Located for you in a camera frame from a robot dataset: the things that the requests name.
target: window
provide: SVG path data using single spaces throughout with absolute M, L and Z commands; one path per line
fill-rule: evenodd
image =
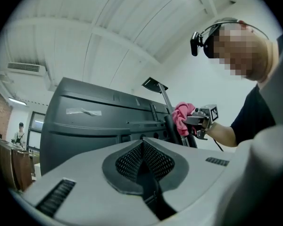
M 44 118 L 44 114 L 33 112 L 28 128 L 27 150 L 39 151 Z

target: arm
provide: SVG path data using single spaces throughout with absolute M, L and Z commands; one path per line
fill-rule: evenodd
M 207 135 L 209 135 L 222 145 L 229 147 L 237 146 L 236 136 L 232 127 L 222 126 L 215 122 L 207 131 Z

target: headset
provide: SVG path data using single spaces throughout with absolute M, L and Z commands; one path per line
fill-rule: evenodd
M 203 51 L 204 51 L 205 55 L 208 58 L 214 58 L 214 48 L 213 48 L 213 46 L 211 46 L 211 44 L 212 44 L 211 42 L 212 42 L 213 36 L 211 36 L 211 35 L 214 34 L 214 32 L 217 29 L 219 29 L 222 24 L 243 24 L 243 25 L 246 25 L 246 26 L 250 26 L 250 27 L 255 28 L 258 31 L 260 31 L 262 34 L 265 35 L 265 37 L 267 37 L 267 39 L 269 39 L 268 36 L 264 32 L 262 32 L 260 29 L 256 28 L 253 25 L 247 24 L 247 23 L 245 23 L 245 22 L 243 22 L 241 20 L 217 22 L 217 23 L 214 23 L 213 25 L 207 27 L 201 33 L 198 33 L 198 32 L 194 32 L 193 33 L 192 38 L 190 40 L 191 52 L 192 52 L 193 56 L 197 56 L 198 55 L 198 50 L 200 49 L 200 47 L 203 47 Z M 208 36 L 206 41 L 203 43 L 202 42 L 203 35 L 208 33 L 208 32 L 205 33 L 205 31 L 207 31 L 209 28 L 212 28 L 214 26 L 215 26 L 215 28 L 212 31 L 209 31 L 210 35 Z

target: black t-shirt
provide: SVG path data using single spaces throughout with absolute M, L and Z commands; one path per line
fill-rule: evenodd
M 283 49 L 283 35 L 277 41 L 280 54 Z M 231 125 L 237 145 L 241 141 L 253 139 L 258 132 L 274 125 L 273 116 L 256 85 L 246 96 L 242 109 Z

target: cable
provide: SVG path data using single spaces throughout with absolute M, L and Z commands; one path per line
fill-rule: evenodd
M 215 139 L 213 139 L 215 141 L 215 143 L 217 144 L 217 146 L 220 148 L 220 150 L 223 152 L 223 149 L 221 148 L 221 146 L 217 143 L 217 141 Z

